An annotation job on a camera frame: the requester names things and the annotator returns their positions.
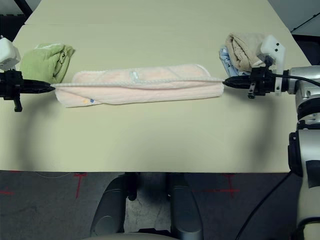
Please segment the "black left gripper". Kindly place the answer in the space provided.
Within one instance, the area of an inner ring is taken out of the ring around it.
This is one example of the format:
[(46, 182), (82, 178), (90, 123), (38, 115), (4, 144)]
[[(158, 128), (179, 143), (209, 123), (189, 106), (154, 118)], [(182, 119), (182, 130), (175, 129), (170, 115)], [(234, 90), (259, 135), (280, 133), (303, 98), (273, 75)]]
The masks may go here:
[(42, 94), (54, 90), (50, 83), (38, 80), (23, 80), (20, 71), (4, 71), (0, 73), (0, 97), (6, 101), (14, 102), (14, 111), (23, 110), (20, 94), (21, 88), (23, 94)]

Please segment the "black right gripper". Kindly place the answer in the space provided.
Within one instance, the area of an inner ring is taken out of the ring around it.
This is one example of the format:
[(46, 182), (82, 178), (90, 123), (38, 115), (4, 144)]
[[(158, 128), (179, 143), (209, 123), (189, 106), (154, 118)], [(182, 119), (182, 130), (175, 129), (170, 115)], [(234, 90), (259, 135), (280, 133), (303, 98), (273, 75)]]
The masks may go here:
[(250, 76), (231, 76), (223, 81), (223, 84), (235, 89), (249, 89), (248, 98), (265, 96), (275, 91), (276, 77), (268, 67), (254, 67)]

